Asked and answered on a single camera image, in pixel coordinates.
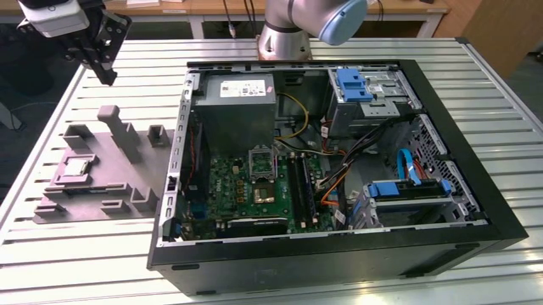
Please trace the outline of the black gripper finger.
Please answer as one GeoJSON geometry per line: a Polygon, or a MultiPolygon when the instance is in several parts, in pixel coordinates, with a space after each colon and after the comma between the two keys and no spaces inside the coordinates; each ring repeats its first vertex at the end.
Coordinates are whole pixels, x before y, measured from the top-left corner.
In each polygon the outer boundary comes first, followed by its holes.
{"type": "Polygon", "coordinates": [[[66,45],[73,58],[77,59],[86,69],[94,72],[101,84],[108,85],[108,70],[104,66],[104,58],[86,36],[77,32],[68,34],[66,45]]]}
{"type": "Polygon", "coordinates": [[[112,85],[117,77],[113,62],[124,43],[132,19],[121,14],[105,14],[96,37],[97,68],[94,74],[102,85],[112,85]]]}

